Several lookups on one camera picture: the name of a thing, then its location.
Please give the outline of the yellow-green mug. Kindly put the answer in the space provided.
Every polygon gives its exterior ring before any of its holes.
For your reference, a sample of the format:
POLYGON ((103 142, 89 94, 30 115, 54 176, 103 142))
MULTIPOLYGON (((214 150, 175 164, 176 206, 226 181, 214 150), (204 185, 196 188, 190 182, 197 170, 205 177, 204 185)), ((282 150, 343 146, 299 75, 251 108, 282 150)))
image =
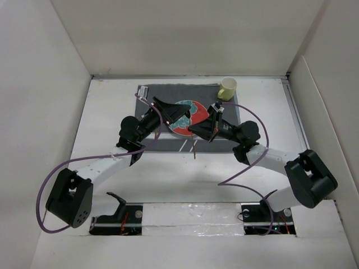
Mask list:
POLYGON ((237 81, 233 77, 224 77, 220 82, 220 89, 217 97, 224 101, 229 101, 236 93, 237 81))

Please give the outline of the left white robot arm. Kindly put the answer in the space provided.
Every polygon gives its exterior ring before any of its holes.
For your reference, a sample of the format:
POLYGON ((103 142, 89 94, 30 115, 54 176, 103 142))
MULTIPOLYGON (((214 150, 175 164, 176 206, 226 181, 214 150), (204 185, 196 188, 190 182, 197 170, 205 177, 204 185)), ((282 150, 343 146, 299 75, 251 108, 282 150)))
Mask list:
POLYGON ((141 158, 149 148, 142 144, 148 135, 152 132, 160 134, 163 124, 170 125, 183 116, 190 117, 190 105, 169 104, 158 98, 152 103, 144 97, 137 96, 137 99, 148 105, 149 110, 142 119, 134 116, 122 119, 119 141, 108 155, 91 156, 92 163, 77 170, 66 168, 71 161, 65 161, 46 177, 50 180, 57 174, 45 208, 64 221, 68 228, 78 228, 89 217, 95 188, 141 158))

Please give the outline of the grey striped cloth placemat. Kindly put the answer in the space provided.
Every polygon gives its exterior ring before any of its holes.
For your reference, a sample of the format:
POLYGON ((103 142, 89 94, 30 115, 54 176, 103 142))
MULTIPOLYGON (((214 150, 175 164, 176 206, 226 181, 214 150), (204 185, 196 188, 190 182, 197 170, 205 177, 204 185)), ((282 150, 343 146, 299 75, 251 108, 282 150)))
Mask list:
MULTIPOLYGON (((159 100, 175 104, 182 100, 198 101, 207 109, 209 106, 218 101, 217 94, 220 86, 218 84, 142 84, 138 85, 137 92, 140 86, 147 86, 148 101, 153 101, 153 97, 159 100)), ((194 135, 196 140, 196 153, 229 153, 236 143, 223 138, 215 138, 213 142, 209 143, 206 140, 194 135)), ((184 152, 189 153, 192 148, 192 140, 190 137, 180 136, 173 133, 169 126, 162 125, 162 133, 160 138, 150 151, 154 152, 184 152)))

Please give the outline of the copper spoon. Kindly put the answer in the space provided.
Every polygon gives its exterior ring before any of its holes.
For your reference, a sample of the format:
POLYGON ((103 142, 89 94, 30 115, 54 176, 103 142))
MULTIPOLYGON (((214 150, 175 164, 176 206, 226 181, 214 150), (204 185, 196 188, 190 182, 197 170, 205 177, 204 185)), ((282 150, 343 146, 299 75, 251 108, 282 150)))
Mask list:
POLYGON ((196 160, 196 149, 195 149, 195 145, 196 145, 196 140, 194 139, 194 136, 191 135, 191 140, 192 140, 192 148, 191 151, 194 155, 194 160, 196 160))

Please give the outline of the red and teal round plate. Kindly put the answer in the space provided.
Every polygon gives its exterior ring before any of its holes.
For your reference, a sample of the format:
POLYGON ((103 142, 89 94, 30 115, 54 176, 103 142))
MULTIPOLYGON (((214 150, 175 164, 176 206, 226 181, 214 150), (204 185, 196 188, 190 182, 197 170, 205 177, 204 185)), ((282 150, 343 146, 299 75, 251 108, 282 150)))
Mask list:
POLYGON ((205 120, 209 116, 209 113, 207 112, 207 108, 204 107, 202 104, 200 104, 198 101, 193 101, 193 100, 182 100, 176 102, 176 104, 190 105, 191 117, 187 118, 185 115, 182 116, 179 120, 172 123, 169 126, 169 129, 173 133, 180 136, 185 136, 185 137, 193 136, 194 134, 188 130, 188 127, 192 124, 197 124, 205 120))

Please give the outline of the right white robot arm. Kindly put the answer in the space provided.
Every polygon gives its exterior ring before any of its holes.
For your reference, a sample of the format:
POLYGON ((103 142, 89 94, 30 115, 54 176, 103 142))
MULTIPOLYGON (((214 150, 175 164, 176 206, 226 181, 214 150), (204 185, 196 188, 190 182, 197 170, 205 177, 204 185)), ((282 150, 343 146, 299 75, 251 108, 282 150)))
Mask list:
POLYGON ((234 156, 248 169, 259 166, 287 177, 288 187, 275 190, 262 199, 259 214, 264 220, 271 221, 290 207, 314 208, 337 189, 337 180, 315 151, 292 153, 271 149, 268 144, 261 145, 256 122, 248 120, 238 126, 232 125, 222 118, 223 110, 220 103, 211 105, 209 116, 188 129, 208 142, 221 137, 237 143, 232 149, 234 156))

